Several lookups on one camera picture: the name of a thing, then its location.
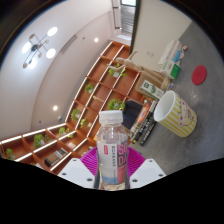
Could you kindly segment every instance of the potted plant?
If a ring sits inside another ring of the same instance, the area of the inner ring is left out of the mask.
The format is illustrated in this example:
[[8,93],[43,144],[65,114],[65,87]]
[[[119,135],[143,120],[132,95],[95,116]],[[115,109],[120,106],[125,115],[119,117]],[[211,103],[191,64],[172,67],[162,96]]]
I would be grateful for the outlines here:
[[79,119],[79,117],[80,117],[80,114],[81,114],[81,111],[79,109],[74,109],[72,111],[72,113],[71,113],[71,119],[72,119],[72,121],[74,121],[74,120],[77,121]]
[[[119,66],[120,66],[120,64],[117,63],[114,67],[115,67],[115,68],[118,68]],[[117,78],[119,75],[120,75],[120,76],[123,76],[123,77],[126,77],[127,74],[125,73],[125,71],[126,71],[126,68],[124,68],[123,70],[121,70],[121,72],[117,72],[117,71],[113,70],[112,68],[110,68],[110,69],[108,70],[108,72],[110,73],[110,75],[111,75],[112,77],[114,77],[114,78]]]
[[13,161],[15,160],[15,156],[13,155],[12,149],[7,148],[5,150],[5,153],[6,153],[7,159],[13,160]]
[[46,143],[49,143],[52,139],[50,137],[48,137],[47,135],[45,135],[44,140]]
[[68,138],[74,138],[74,135],[73,134],[70,134],[70,135],[68,135]]
[[124,108],[124,103],[120,99],[112,99],[108,103],[108,110],[119,110]]
[[93,89],[94,89],[94,85],[92,83],[88,83],[85,86],[85,92],[87,92],[87,93],[92,93]]
[[87,119],[86,118],[83,118],[81,121],[80,121],[80,127],[83,128],[84,124],[87,123]]
[[44,136],[42,134],[36,134],[34,136],[34,142],[33,142],[33,146],[38,148],[42,145],[44,145]]
[[66,132],[65,132],[65,128],[64,127],[60,127],[60,129],[59,129],[59,135],[60,136],[63,136],[63,135],[65,135],[66,134]]

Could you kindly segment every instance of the wooden shelving unit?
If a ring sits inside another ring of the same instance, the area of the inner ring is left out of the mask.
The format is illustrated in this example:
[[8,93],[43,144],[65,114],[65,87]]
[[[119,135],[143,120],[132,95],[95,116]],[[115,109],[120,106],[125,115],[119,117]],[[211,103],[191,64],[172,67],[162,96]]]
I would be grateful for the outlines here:
[[[44,170],[58,175],[71,158],[81,158],[90,146],[95,147],[96,136],[99,128],[99,112],[108,110],[108,102],[111,99],[120,99],[125,102],[134,99],[143,102],[144,97],[135,90],[135,85],[141,75],[138,71],[126,67],[127,77],[111,77],[107,65],[115,66],[117,57],[128,58],[129,46],[111,41],[101,55],[97,58],[77,91],[68,109],[66,119],[63,124],[47,127],[36,132],[24,133],[11,139],[0,141],[0,150],[6,159],[5,150],[11,148],[15,155],[15,160],[25,164],[38,163]],[[94,85],[92,93],[85,92],[85,86],[91,83]],[[74,109],[79,109],[81,114],[77,120],[71,119]],[[81,128],[80,122],[87,119],[87,124],[91,126]],[[59,135],[59,129],[69,128],[69,133],[64,136]],[[40,133],[51,138],[50,142],[35,148],[33,146],[34,135]],[[44,160],[53,152],[63,148],[67,153],[56,164],[51,167],[46,166]]]

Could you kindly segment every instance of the plastic water bottle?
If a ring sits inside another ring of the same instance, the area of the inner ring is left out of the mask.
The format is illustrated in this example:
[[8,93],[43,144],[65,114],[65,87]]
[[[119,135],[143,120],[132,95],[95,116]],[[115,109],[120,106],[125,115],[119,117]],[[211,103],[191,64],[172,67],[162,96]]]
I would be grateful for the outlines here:
[[96,136],[98,163],[105,190],[125,189],[128,134],[121,125],[120,110],[99,112],[101,127]]

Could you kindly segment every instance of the pink tray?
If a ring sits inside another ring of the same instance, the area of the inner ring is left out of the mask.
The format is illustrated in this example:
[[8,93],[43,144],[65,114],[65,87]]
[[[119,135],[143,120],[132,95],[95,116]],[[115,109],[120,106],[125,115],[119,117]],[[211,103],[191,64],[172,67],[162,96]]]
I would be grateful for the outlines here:
[[[89,169],[89,171],[96,176],[98,172],[98,158],[97,158],[97,147],[94,147],[85,155],[83,155],[80,160]],[[127,173],[128,178],[142,165],[145,158],[136,150],[128,147],[128,160],[127,160]]]

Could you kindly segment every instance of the box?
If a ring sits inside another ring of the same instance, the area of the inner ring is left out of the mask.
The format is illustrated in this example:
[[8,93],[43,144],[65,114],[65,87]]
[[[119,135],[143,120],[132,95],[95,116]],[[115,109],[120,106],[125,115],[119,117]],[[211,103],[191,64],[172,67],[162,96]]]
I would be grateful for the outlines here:
[[176,79],[180,67],[171,59],[167,59],[160,72],[170,79]]
[[157,88],[155,85],[153,85],[151,82],[144,80],[141,87],[141,90],[148,93],[152,98],[156,100],[160,100],[160,98],[163,96],[164,92]]

